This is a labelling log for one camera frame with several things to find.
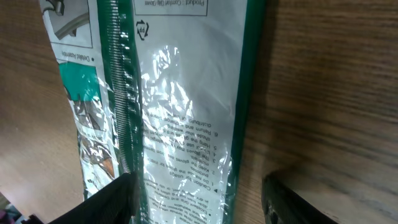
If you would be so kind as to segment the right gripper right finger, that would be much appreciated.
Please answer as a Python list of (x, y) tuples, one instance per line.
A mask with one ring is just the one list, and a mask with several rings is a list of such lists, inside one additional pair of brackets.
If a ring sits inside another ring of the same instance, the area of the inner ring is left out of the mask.
[(262, 181), (262, 208), (267, 224), (337, 224), (275, 175)]

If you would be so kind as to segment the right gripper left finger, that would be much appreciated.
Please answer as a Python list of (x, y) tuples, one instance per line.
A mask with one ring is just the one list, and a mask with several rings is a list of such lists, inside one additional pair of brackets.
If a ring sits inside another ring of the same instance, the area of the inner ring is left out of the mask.
[(130, 224), (137, 215), (137, 174), (124, 173), (50, 224)]

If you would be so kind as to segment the green wipes packet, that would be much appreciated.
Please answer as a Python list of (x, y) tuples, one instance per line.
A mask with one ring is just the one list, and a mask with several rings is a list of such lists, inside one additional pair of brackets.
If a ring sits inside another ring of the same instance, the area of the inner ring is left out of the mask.
[(137, 174), (131, 223), (232, 223), (266, 4), (40, 0), (84, 201)]

